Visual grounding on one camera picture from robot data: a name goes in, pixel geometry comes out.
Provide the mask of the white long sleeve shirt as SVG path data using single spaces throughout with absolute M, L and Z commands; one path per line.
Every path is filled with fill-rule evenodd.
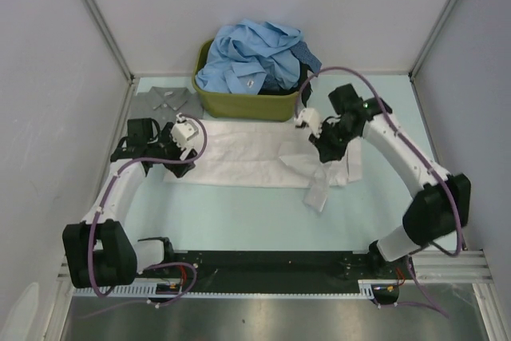
M 208 144 L 196 167 L 164 181 L 253 188 L 305 188 L 303 203 L 321 212 L 331 187 L 362 179 L 361 141 L 347 146 L 340 161 L 323 164 L 309 132 L 292 123 L 204 121 Z

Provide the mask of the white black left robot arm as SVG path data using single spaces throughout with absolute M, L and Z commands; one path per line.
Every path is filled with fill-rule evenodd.
M 130 285 L 151 269 L 166 277 L 175 271 L 171 241 L 162 236 L 131 240 L 124 223 L 135 194 L 155 165 L 181 178 L 193 170 L 208 142 L 201 120 L 179 114 L 165 125 L 149 117 L 130 119 L 109 158 L 109 175 L 91 209 L 62 233 L 71 282 L 99 296 Z

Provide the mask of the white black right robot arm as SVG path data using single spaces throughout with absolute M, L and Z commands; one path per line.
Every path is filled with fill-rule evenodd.
M 353 85 L 336 88 L 328 96 L 335 116 L 322 119 L 316 109 L 302 109 L 295 125 L 308 127 L 309 141 L 319 160 L 341 160 L 348 145 L 362 138 L 376 148 L 400 176 L 411 197 L 402 222 L 390 234 L 370 244 L 368 268 L 386 278 L 397 260 L 433 246 L 437 239 L 454 233 L 457 256 L 462 249 L 462 229 L 468 224 L 471 183 L 432 161 L 402 130 L 392 108 L 380 97 L 362 99 Z

